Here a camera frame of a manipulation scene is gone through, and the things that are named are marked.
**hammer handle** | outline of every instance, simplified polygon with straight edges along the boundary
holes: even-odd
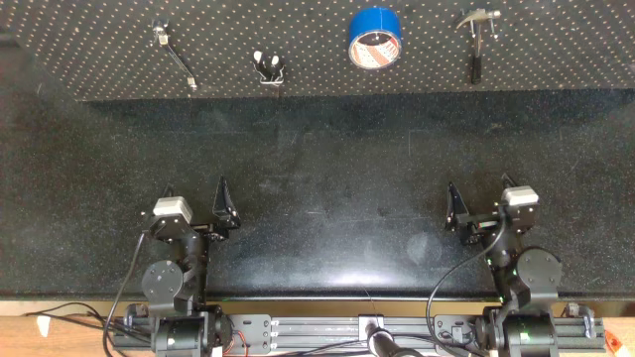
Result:
[[[480,56],[472,61],[472,84],[480,83]]]

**black pegboard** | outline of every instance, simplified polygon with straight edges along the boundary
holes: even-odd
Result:
[[[372,6],[398,14],[404,44],[378,71],[347,53],[351,18]],[[502,19],[498,40],[484,29],[483,82],[473,86],[472,39],[452,22],[477,7]],[[150,46],[156,18],[170,21],[198,92]],[[0,26],[78,100],[635,86],[635,1],[0,0]],[[258,83],[256,49],[283,57],[280,89]]]

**blue tape roll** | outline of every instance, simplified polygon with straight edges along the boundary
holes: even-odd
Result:
[[[363,10],[350,22],[348,56],[364,69],[379,69],[401,53],[401,27],[394,12],[384,8]]]

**speckled black surface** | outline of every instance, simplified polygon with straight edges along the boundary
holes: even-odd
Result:
[[[484,210],[504,172],[541,196],[526,244],[564,260],[563,297],[635,298],[632,90],[78,104],[0,58],[2,298],[112,298],[139,212],[170,182],[203,220],[220,174],[243,227],[211,298],[425,297],[478,251],[442,231],[447,182]],[[492,294],[484,264],[441,293]]]

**claw hammer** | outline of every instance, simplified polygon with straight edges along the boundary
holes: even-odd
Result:
[[[481,35],[480,27],[484,23],[489,22],[492,28],[492,34],[494,39],[498,38],[498,35],[494,31],[494,19],[500,18],[499,10],[486,11],[485,9],[476,9],[470,11],[467,14],[461,12],[461,17],[456,20],[456,29],[460,29],[461,26],[469,23],[472,37],[474,38],[474,59],[472,61],[472,84],[480,83],[481,62],[480,62],[480,45]]]

